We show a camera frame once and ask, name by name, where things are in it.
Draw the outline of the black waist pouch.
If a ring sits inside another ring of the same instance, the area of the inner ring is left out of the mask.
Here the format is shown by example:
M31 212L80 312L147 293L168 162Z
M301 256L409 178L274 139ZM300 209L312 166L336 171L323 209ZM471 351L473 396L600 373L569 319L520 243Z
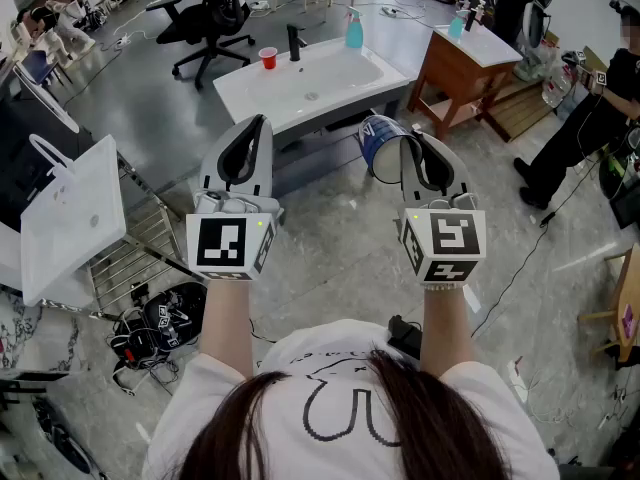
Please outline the black waist pouch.
M388 322L387 344L399 351L404 357L415 362L420 360L422 326L418 322L405 321L400 315L394 315Z

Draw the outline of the person's left forearm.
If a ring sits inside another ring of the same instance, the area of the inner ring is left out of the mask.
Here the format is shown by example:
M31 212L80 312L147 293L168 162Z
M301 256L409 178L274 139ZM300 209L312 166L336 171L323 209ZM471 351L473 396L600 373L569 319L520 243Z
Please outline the person's left forearm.
M207 287L199 349L244 378L254 373L248 281L212 280Z

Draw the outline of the wooden stool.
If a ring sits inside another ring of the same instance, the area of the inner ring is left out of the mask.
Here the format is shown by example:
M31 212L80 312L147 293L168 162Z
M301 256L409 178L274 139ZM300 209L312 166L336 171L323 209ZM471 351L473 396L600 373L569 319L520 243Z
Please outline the wooden stool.
M604 311L580 315L578 321L608 319L615 339L593 352L618 347L618 363L623 365L628 362L640 335L640 245L634 244L625 253L606 257L604 261L619 258L623 263L609 306Z

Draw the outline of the wooden cabinet with white top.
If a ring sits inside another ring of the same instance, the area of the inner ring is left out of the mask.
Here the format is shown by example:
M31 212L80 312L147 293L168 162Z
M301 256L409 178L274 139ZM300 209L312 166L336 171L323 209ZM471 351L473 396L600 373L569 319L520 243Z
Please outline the wooden cabinet with white top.
M469 119L488 115L499 92L511 81L522 55L486 27L449 35L447 26L433 29L407 109L433 122L435 136Z

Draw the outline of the white ceramic sink basin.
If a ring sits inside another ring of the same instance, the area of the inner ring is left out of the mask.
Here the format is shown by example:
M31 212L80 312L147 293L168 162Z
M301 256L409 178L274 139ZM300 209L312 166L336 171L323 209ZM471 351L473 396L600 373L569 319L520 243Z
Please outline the white ceramic sink basin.
M404 73L373 50L349 48L338 38L303 48L298 61L284 52L276 56L273 69L253 63L213 85L235 123L262 114L279 134L408 83Z

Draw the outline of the person's right forearm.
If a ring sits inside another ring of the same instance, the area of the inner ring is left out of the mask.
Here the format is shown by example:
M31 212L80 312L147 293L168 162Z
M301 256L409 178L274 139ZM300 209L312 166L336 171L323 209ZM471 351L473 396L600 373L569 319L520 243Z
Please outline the person's right forearm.
M424 292L420 368L441 377L474 360L474 347L462 288Z

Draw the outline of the metal rack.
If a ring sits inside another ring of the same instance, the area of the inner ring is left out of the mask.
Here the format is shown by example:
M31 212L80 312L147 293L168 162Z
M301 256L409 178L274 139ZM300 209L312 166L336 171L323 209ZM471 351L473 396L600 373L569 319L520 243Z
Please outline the metal rack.
M188 269L174 225L182 215L161 198L122 155L117 156L120 187L135 185L144 193L142 207L126 210L126 231L88 261L98 319L113 321L137 288L175 271L190 280L203 277Z

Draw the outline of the black cabinet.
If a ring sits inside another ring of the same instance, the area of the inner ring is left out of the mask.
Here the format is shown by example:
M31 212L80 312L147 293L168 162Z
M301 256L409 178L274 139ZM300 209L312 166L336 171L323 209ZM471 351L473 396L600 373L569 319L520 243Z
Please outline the black cabinet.
M22 212L50 183L51 164L30 144L32 134L72 160L94 144L90 132L72 132L26 87L0 91L0 222L15 231Z

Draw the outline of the wooden pallet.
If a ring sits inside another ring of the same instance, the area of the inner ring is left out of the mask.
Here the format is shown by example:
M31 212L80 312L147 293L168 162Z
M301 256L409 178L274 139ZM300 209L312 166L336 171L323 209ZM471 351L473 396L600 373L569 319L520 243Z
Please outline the wooden pallet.
M505 143L512 142L552 112L542 93L542 81L514 81L496 96L483 119Z

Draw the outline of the blue and white mug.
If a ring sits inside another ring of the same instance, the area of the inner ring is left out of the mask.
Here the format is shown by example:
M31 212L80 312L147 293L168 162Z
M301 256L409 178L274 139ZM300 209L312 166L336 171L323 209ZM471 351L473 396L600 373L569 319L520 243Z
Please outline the blue and white mug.
M420 127L408 131L388 116L373 114L366 117L358 128L358 140L368 172L385 184L401 182L401 143L409 144L411 159L420 166L423 160Z

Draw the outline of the grey sink cabinet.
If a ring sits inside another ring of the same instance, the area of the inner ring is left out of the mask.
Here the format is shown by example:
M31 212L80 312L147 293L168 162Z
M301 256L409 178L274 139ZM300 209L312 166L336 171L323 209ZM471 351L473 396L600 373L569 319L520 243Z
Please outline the grey sink cabinet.
M377 108L393 117L405 92L385 91L276 134L273 196L281 198L358 159L358 124Z

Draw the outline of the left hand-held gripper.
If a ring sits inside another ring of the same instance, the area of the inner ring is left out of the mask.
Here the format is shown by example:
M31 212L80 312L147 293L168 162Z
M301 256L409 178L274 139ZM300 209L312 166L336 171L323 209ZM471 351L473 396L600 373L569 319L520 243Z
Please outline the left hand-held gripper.
M192 272L211 280L259 277L284 217L269 197L272 174L273 131L262 114L236 123L213 144L201 163L195 212L186 216Z

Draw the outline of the blue chair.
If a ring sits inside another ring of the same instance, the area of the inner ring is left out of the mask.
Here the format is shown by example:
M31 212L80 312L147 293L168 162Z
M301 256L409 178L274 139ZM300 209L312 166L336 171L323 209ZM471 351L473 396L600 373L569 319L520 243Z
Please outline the blue chair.
M47 54L42 50L30 51L21 61L22 68L37 84L47 88L48 79L57 67L57 63L49 63Z

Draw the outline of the black faucet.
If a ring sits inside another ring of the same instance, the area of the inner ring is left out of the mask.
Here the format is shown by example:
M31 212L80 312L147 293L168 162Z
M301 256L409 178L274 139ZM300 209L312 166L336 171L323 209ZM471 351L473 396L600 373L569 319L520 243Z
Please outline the black faucet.
M289 55L291 62L298 62L300 60L300 50L308 46L308 43L300 37L300 32L304 30L304 27L299 27L294 24L287 25Z

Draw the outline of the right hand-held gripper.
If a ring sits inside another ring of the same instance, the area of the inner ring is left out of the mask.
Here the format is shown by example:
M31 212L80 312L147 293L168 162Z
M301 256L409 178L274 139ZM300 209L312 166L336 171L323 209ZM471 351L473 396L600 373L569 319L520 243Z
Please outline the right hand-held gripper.
M404 200L430 201L400 213L399 241L417 280L465 284L487 253L486 215L465 193L466 166L439 139L413 131L401 140L400 167Z

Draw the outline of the black pump bottle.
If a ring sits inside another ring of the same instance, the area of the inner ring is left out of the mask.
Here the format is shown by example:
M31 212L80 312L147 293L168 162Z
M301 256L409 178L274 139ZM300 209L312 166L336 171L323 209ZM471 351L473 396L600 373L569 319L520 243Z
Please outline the black pump bottle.
M467 21L466 21L466 24L465 24L465 30L467 32L471 31L473 25L476 22L478 22L478 23L482 22L482 17L484 15L485 6L486 6L486 1L485 0L477 0L477 5L475 7L469 9L469 12L467 14Z

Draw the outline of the white printed t-shirt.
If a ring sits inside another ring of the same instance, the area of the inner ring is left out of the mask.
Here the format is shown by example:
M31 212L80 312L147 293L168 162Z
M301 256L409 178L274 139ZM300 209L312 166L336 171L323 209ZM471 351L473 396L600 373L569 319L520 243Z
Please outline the white printed t-shirt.
M297 330L265 355L263 372L287 377L265 393L260 414L270 480L400 480L400 452L389 404L367 355L393 358L385 329L339 320ZM514 480L559 480L535 426L491 367L463 362L443 376L488 423ZM242 376L198 354L161 417L143 463L142 480L170 480L196 435Z

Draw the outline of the black and green bag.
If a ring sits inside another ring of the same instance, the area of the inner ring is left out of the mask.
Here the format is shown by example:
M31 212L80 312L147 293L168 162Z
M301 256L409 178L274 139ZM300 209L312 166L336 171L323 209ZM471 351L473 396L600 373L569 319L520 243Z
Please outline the black and green bag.
M606 149L598 176L619 227L640 227L640 122Z

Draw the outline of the black office chair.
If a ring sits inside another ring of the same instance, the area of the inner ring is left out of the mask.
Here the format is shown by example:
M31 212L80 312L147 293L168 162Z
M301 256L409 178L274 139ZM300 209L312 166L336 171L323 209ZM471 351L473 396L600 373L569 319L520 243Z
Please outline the black office chair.
M247 42L253 46L255 39L240 33L251 10L246 0L202 0L178 10L176 5L183 0L161 0L146 7L148 12L162 9L171 19L170 25L156 38L158 44L186 42L191 45L205 42L206 46L174 63L172 75L180 76L180 67L199 59L201 61L194 79L195 87L203 87L202 76L209 63L222 56L250 64L250 58L229 49L231 45Z

